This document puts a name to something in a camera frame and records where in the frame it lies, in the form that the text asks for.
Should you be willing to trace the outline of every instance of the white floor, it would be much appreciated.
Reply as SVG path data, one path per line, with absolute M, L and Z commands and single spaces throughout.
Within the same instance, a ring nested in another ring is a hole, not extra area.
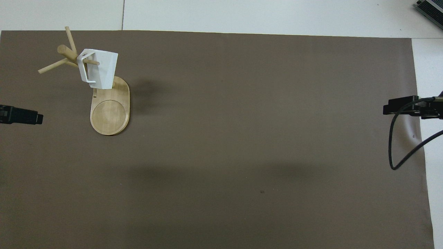
M 398 37 L 412 40 L 421 97 L 443 90 L 443 31 L 414 0 L 0 0 L 1 30 L 164 30 L 284 35 Z M 383 105 L 387 100 L 380 100 Z M 421 121 L 422 137 L 443 129 Z M 436 249 L 443 249 L 443 138 L 425 146 Z

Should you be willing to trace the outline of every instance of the black vent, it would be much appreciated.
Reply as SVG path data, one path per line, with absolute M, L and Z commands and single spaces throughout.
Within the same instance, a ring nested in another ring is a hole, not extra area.
M 417 6 L 417 10 L 420 11 L 425 17 L 429 18 L 431 21 L 437 24 L 440 28 L 443 28 L 443 13 L 440 12 L 432 4 L 427 1 L 423 1 Z
M 436 3 L 440 8 L 443 9 L 443 0 L 432 0 L 434 3 Z

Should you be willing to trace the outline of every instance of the wooden base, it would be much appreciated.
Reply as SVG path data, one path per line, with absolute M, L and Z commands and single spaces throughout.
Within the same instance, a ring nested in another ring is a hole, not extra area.
M 112 136 L 123 131 L 129 122 L 129 86 L 114 77 L 112 89 L 95 89 L 91 104 L 91 125 L 98 133 Z

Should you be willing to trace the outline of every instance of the black cable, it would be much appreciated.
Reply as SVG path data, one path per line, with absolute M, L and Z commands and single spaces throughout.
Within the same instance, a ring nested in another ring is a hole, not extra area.
M 443 135 L 443 130 L 442 130 L 442 131 L 439 131 L 436 134 L 430 136 L 429 138 L 427 138 L 426 140 L 424 140 L 423 142 L 418 144 L 415 148 L 413 148 L 395 167 L 393 166 L 393 164 L 392 164 L 392 132 L 394 130 L 394 123 L 395 123 L 395 120 L 397 119 L 398 115 L 400 115 L 405 109 L 407 109 L 409 106 L 412 106 L 413 104 L 420 103 L 420 102 L 426 102 L 426 101 L 434 101 L 434 100 L 435 100 L 435 97 L 421 98 L 418 100 L 414 100 L 414 101 L 409 102 L 409 103 L 405 104 L 404 106 L 402 106 L 397 111 L 397 113 L 395 113 L 395 115 L 391 121 L 391 126 L 389 128 L 389 144 L 388 144 L 389 165 L 391 166 L 392 170 L 397 170 L 398 168 L 400 168 L 400 166 L 403 165 L 406 162 L 406 160 L 408 160 L 421 147 L 423 147 L 425 144 L 429 143 L 434 138 L 436 138 L 440 135 Z

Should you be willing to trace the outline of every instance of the brown mat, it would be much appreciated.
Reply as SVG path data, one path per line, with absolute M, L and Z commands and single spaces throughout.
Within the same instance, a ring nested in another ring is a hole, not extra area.
M 389 168 L 388 99 L 416 94 L 410 39 L 73 31 L 119 53 L 121 134 L 96 133 L 64 31 L 3 31 L 1 248 L 433 248 L 424 154 Z M 396 126 L 394 159 L 421 140 Z

